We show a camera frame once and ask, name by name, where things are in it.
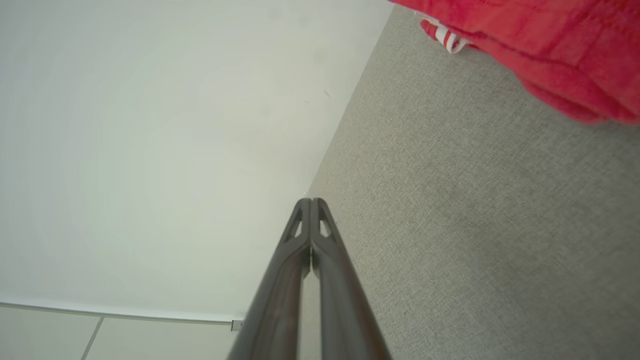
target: folded red cloth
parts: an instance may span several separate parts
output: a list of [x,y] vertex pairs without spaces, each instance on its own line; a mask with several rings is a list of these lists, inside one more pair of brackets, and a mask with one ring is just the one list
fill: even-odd
[[438,19],[577,120],[640,124],[638,0],[392,0]]

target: white tile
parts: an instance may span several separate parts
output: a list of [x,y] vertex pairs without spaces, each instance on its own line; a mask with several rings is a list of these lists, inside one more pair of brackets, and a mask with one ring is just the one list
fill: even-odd
[[0,359],[80,360],[98,320],[0,307]]
[[107,318],[87,360],[223,360],[236,335],[227,325]]

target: gray fabric surface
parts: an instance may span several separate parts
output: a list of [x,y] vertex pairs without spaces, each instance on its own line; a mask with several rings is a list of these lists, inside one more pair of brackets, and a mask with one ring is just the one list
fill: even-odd
[[[639,140],[447,54],[396,8],[310,193],[395,359],[638,359]],[[305,286],[300,358],[319,359]]]

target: red fabric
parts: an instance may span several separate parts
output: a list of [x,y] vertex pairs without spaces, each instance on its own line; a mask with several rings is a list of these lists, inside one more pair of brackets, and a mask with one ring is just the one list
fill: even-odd
[[640,124],[638,0],[392,1],[469,39],[570,117]]

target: white wall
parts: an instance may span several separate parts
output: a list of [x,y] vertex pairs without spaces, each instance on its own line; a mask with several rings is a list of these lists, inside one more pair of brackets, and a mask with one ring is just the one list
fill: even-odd
[[0,302],[243,316],[384,0],[2,0]]

